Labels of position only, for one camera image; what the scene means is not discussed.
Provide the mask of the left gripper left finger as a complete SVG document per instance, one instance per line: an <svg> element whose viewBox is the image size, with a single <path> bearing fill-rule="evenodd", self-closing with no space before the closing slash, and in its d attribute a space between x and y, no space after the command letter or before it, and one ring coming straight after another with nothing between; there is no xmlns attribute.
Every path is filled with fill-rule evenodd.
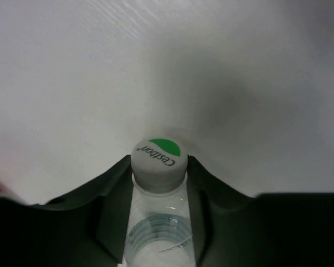
<svg viewBox="0 0 334 267"><path fill-rule="evenodd" d="M44 205L0 197L0 266L117 266L132 196L130 156Z"/></svg>

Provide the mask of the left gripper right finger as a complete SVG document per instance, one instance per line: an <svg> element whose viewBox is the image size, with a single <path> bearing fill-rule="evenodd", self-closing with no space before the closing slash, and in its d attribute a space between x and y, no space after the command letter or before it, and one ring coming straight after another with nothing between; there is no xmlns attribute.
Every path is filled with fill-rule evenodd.
<svg viewBox="0 0 334 267"><path fill-rule="evenodd" d="M334 193L246 196L189 156L197 266L334 266Z"/></svg>

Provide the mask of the green-label clear water bottle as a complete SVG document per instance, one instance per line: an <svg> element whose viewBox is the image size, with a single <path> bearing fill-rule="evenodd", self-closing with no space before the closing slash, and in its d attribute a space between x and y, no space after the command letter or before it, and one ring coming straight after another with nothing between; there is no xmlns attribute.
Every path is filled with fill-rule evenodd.
<svg viewBox="0 0 334 267"><path fill-rule="evenodd" d="M126 266L195 266L187 181L178 142L153 137L131 153L133 191L124 247Z"/></svg>

